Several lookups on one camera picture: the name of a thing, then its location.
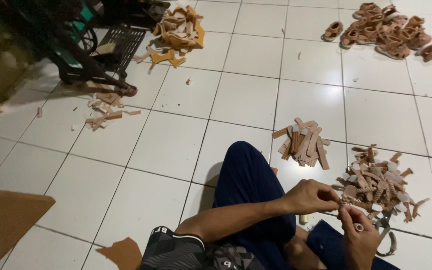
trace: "scissors handle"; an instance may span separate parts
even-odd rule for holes
[[[379,251],[376,250],[376,254],[378,254],[381,257],[386,257],[389,256],[391,254],[393,254],[396,251],[397,248],[397,242],[396,242],[396,236],[391,230],[390,227],[386,227],[384,228],[384,230],[382,230],[381,233],[381,242],[383,241],[383,238],[387,235],[387,233],[389,232],[389,238],[391,238],[391,247],[389,248],[389,252],[387,253],[379,253]]]

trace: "person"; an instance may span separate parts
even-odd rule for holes
[[[313,179],[284,193],[277,172],[251,144],[232,144],[213,208],[174,232],[155,228],[138,269],[398,269],[375,258],[379,233],[363,212],[340,207],[334,190]],[[296,226],[295,215],[333,210],[339,210],[344,236],[323,220],[311,232]],[[364,230],[356,231],[353,223]]]

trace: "white tile floor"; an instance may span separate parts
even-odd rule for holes
[[[432,1],[392,2],[406,15],[425,17],[432,35]],[[140,115],[97,132],[83,128],[88,93],[58,85],[57,68],[47,61],[3,106],[0,189],[46,194],[56,204],[0,270],[117,269],[94,249],[129,236],[144,250],[154,227],[176,229],[210,208],[225,151],[238,140],[279,169],[286,191],[303,178],[336,183],[353,159],[353,145],[377,143],[381,159],[404,152],[401,166],[415,172],[407,178],[409,193],[431,200],[415,222],[392,218],[398,250],[385,260],[401,269],[432,269],[432,61],[412,54],[396,61],[374,46],[342,50],[338,39],[321,41],[333,21],[345,27],[354,21],[361,0],[178,3],[204,16],[204,49],[188,53],[177,69],[158,64],[151,75],[148,59],[129,65],[127,81],[139,91],[123,102],[141,108]],[[376,3],[384,7],[389,0]],[[171,9],[176,6],[172,1]],[[105,30],[96,34],[101,39]],[[137,54],[153,39],[147,34]],[[36,118],[40,106],[43,117]],[[331,169],[280,158],[284,138],[273,141],[271,133],[295,117],[323,128],[321,135],[332,141],[326,147]],[[74,124],[78,129],[71,131]],[[341,229],[334,216],[319,213],[305,227],[320,219]]]

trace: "cardboard piece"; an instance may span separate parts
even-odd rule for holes
[[[0,190],[0,260],[54,203],[49,196]]]
[[[111,247],[98,248],[96,251],[114,262],[119,270],[136,270],[143,260],[138,243],[129,237],[114,242]]]

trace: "navy blue pants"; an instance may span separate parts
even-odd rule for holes
[[[284,190],[279,180],[256,148],[243,141],[229,147],[214,193],[214,208],[266,202],[283,195]],[[285,256],[284,245],[295,234],[296,216],[285,215],[258,222],[222,241],[247,248],[268,270],[289,270],[292,267]],[[343,236],[326,222],[319,222],[309,233],[307,245],[328,269],[347,269]],[[375,258],[372,269],[398,268]]]

